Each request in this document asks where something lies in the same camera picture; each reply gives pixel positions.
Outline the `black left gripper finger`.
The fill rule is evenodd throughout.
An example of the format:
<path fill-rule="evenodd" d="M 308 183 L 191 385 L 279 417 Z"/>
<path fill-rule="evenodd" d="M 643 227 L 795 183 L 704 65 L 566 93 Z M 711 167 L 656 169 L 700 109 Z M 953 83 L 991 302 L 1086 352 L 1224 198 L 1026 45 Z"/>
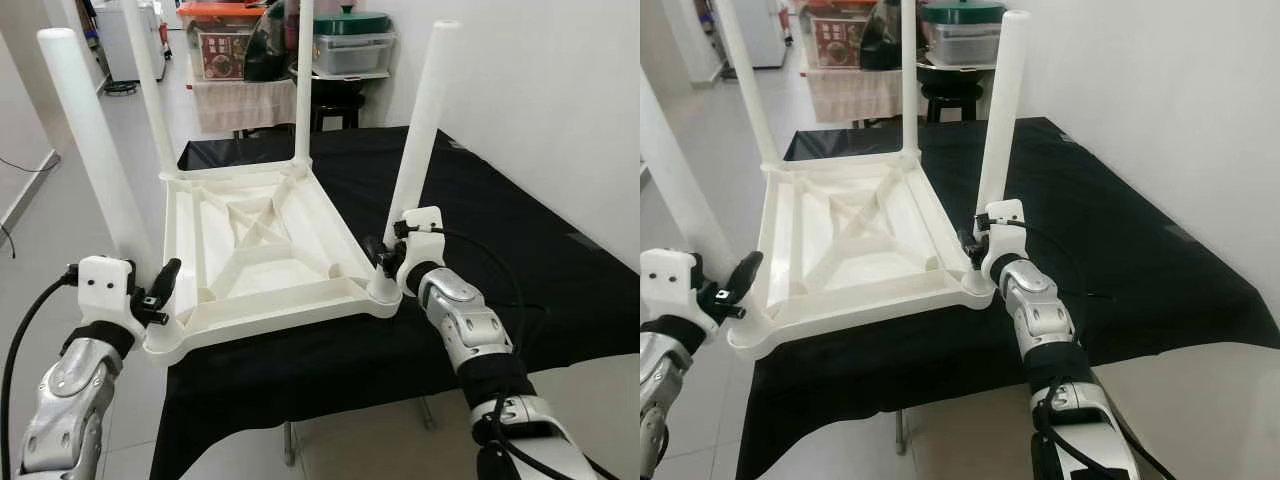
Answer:
<path fill-rule="evenodd" d="M 152 297 L 156 301 L 169 301 L 175 289 L 180 268 L 182 261 L 179 259 L 166 260 L 152 283 Z"/>
<path fill-rule="evenodd" d="M 764 261 L 763 252 L 751 251 L 739 262 L 739 265 L 732 270 L 728 278 L 730 300 L 742 300 L 746 297 L 746 294 L 754 285 L 756 274 L 763 261 Z"/>

